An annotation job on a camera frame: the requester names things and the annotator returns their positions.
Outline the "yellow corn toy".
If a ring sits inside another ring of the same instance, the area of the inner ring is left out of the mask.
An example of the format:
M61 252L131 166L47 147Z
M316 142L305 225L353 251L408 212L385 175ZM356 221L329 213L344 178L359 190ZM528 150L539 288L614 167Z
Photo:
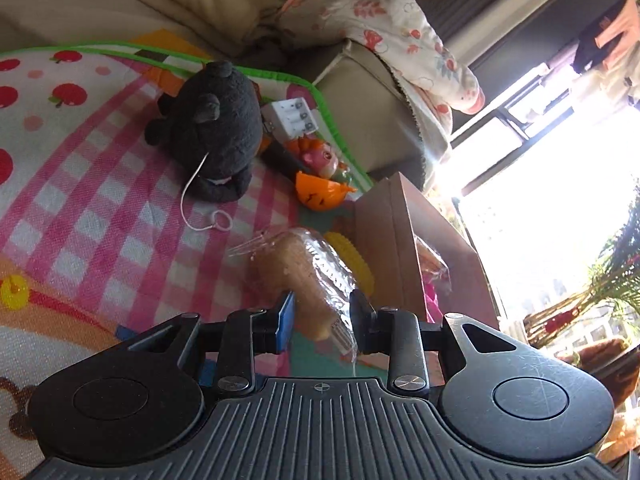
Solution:
M367 297L371 297L375 288L374 275L356 246L339 232L326 232L324 239L333 247L337 255L349 267L349 270L352 271L359 289Z

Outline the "packaged bread orange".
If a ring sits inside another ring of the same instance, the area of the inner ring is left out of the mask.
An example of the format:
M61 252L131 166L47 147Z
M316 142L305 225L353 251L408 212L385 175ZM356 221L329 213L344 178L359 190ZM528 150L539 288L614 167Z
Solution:
M421 274L426 278L427 283L432 283L439 292L449 294L451 292L450 271L445 260L420 236L416 235L414 242Z

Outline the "packaged bun small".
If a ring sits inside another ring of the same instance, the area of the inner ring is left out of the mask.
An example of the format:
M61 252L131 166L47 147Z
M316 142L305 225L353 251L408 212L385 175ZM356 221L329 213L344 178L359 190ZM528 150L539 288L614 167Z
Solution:
M247 264L248 284L265 304L292 292L297 333L356 360L349 307L356 278L320 233L302 226L263 232L230 248L228 255Z

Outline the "orange toy half shell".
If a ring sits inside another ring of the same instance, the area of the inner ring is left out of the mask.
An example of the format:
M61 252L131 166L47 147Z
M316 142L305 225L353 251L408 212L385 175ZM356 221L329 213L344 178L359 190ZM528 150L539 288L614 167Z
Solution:
M347 184L305 174L299 171L295 177L298 200L312 211L327 211L341 206L350 193L357 192Z

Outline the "dark grey plush mouse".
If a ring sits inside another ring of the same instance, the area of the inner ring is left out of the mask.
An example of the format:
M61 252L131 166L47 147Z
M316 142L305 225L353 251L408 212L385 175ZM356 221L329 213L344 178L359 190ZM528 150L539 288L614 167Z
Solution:
M209 62L176 96L157 100L160 116L144 129L193 179L190 189L209 203L230 203L247 191L262 142L254 84L232 63Z

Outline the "white battery charger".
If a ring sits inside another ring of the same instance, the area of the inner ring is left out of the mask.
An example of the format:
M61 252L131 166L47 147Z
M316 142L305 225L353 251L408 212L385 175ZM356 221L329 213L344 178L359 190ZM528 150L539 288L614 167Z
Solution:
M260 111L267 131L281 144L318 130L318 124L303 98L273 101Z

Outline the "pink cardboard box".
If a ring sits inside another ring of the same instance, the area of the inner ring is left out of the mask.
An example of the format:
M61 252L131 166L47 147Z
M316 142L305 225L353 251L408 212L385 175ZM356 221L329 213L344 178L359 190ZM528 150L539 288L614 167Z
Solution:
M480 258L402 174L378 182L355 202L355 245L374 277L369 297L422 321L445 313L498 326Z

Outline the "colourful cartoon play mat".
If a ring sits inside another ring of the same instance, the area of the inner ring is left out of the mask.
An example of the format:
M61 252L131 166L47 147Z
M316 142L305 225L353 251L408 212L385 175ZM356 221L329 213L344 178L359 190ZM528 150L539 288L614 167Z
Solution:
M221 206L143 130L208 54L166 30L1 57L1 474L42 459L26 404L43 379L181 313L218 321L256 299L231 247L278 226L338 227L261 162Z

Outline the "potted green plant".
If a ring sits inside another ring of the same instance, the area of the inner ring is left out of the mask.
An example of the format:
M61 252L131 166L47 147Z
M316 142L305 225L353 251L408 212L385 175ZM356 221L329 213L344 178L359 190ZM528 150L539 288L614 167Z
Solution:
M634 190L626 222L605 243L591 267L587 286L524 318L527 342L537 349L550 344L581 315L600 304L639 312L639 188Z

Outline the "floral pink white blanket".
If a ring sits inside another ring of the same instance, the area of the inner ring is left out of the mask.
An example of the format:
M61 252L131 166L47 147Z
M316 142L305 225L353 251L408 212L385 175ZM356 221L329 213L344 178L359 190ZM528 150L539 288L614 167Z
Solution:
M416 0L288 0L277 26L296 48L360 44L441 115L473 115L485 105L477 78L447 50Z

